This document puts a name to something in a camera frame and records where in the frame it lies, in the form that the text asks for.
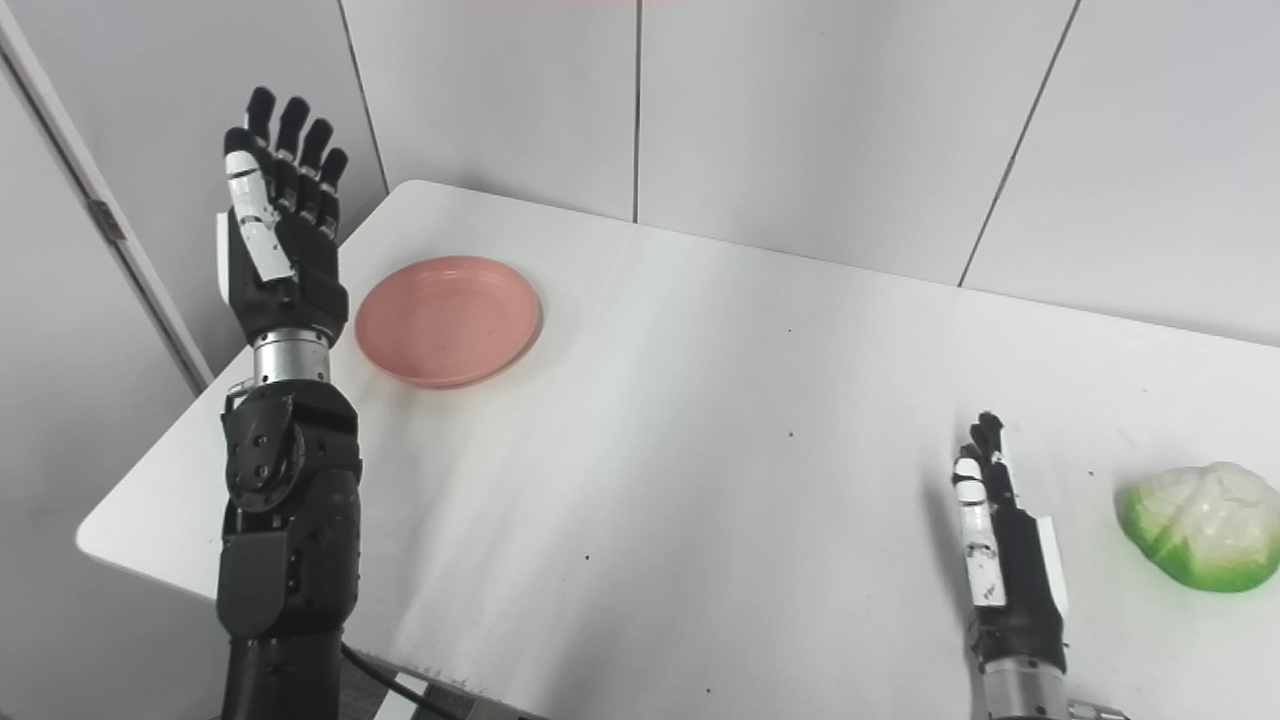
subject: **pink plate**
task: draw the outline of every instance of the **pink plate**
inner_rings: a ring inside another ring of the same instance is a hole
[[[356,313],[356,343],[407,383],[454,387],[518,357],[539,314],[538,293],[507,265],[435,258],[396,270],[369,292]]]

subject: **white wall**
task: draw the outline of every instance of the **white wall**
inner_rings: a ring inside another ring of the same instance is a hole
[[[968,287],[1280,345],[1280,4],[1089,1]]]
[[[639,219],[956,283],[1070,9],[645,3]]]
[[[191,393],[3,67],[0,158],[0,714],[207,719],[212,605],[74,546]]]
[[[221,138],[253,87],[333,122],[344,231],[385,195],[337,0],[6,1],[216,373],[244,345],[214,273]]]
[[[393,187],[422,178],[631,219],[634,1],[346,6]]]

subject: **door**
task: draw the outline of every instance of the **door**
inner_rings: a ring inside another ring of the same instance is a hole
[[[6,65],[0,158],[0,715],[210,717],[212,606],[74,544],[191,391]]]

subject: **door hinge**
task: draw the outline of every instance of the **door hinge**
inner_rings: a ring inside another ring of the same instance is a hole
[[[115,222],[115,214],[111,213],[110,205],[101,200],[90,199],[88,214],[93,215],[97,229],[102,232],[106,240],[115,243],[123,243],[127,240],[124,231],[120,229],[120,223]]]

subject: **robotic hand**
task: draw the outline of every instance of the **robotic hand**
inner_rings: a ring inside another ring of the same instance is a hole
[[[253,91],[225,138],[232,209],[219,215],[223,299],[253,347],[253,377],[223,414],[227,491],[218,618],[230,634],[223,720],[338,717],[342,628],[356,605],[361,474],[355,409],[329,384],[347,322],[338,282],[333,128]]]
[[[1000,418],[969,428],[951,478],[960,502],[973,652],[991,720],[1126,720],[1119,710],[1066,697],[1062,618],[1066,582],[1048,518],[1018,506]]]

